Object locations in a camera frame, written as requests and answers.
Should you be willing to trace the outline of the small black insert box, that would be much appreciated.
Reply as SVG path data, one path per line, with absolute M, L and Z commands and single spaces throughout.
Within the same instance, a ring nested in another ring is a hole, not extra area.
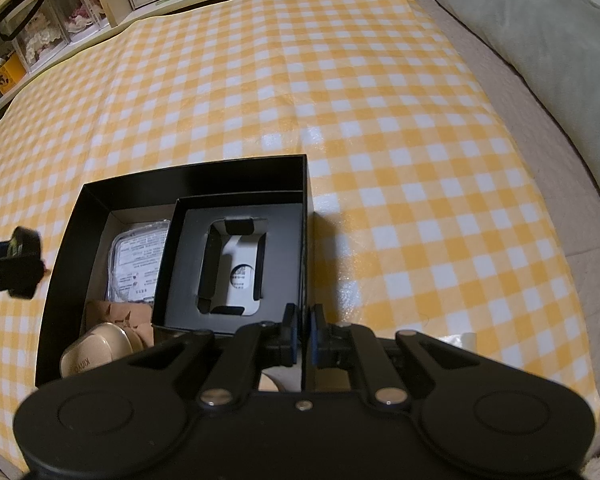
M 283 321 L 306 296 L 304 191 L 198 195 L 175 205 L 152 322 L 233 335 Z

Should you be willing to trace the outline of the beige oval compact case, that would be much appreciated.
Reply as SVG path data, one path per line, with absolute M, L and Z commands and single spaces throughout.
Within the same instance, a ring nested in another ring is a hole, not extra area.
M 60 359 L 60 374 L 62 378 L 80 374 L 143 348 L 143 341 L 134 330 L 110 322 L 100 323 L 65 350 Z

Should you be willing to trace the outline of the clear plastic packet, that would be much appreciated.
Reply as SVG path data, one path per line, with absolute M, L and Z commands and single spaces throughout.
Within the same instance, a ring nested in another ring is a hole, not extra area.
M 169 220 L 142 223 L 114 238 L 108 255 L 108 301 L 154 303 L 169 226 Z

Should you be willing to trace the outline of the pink square compact case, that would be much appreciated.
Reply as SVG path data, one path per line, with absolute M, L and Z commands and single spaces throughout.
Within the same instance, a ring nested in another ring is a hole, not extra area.
M 154 345 L 154 329 L 151 325 L 152 307 L 143 302 L 111 302 L 92 300 L 85 305 L 84 330 L 109 322 L 132 330 L 145 348 Z

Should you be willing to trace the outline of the large black cardboard box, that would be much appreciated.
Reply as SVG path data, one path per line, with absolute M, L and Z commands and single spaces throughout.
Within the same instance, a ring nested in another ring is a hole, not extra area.
M 227 159 L 149 170 L 87 183 L 73 207 L 43 311 L 35 385 L 60 376 L 60 357 L 84 330 L 87 301 L 102 299 L 114 237 L 137 224 L 169 220 L 181 198 L 265 191 L 304 191 L 306 280 L 310 268 L 311 187 L 306 155 Z

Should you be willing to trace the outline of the yellow white checkered cloth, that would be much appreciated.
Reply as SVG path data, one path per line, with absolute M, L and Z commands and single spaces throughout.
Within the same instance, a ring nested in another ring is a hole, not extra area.
M 310 268 L 278 323 L 154 329 L 35 385 L 48 288 L 87 183 L 306 155 Z M 51 68 L 0 120 L 0 238 L 46 281 L 0 292 L 0 456 L 32 479 L 574 479 L 600 411 L 544 200 L 501 118 L 412 0 L 230 0 L 141 20 Z M 309 308 L 341 339 L 309 361 Z M 475 333 L 477 351 L 445 336 Z M 258 390 L 270 375 L 281 392 Z

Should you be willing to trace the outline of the yellow package on shelf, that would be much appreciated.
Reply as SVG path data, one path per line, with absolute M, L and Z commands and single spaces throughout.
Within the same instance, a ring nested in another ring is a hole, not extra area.
M 9 53 L 0 58 L 0 92 L 6 94 L 26 76 L 26 69 L 22 65 L 16 52 Z

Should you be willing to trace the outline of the clear storage bin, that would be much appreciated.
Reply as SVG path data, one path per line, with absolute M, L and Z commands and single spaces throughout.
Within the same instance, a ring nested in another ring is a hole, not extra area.
M 23 25 L 14 46 L 28 72 L 108 24 L 100 0 L 27 0 L 28 11 L 40 4 Z

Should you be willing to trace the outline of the beige mattress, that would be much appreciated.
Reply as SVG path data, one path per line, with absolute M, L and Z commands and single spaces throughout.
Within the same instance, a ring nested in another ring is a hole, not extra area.
M 516 70 L 434 0 L 415 1 L 474 73 L 544 197 L 582 304 L 600 394 L 600 194 L 565 133 Z M 600 422 L 583 474 L 600 479 Z

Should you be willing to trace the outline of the grey pillow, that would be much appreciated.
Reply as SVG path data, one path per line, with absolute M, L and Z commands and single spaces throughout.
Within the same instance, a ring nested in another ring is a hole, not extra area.
M 436 0 L 521 74 L 600 188 L 600 7 L 591 0 Z

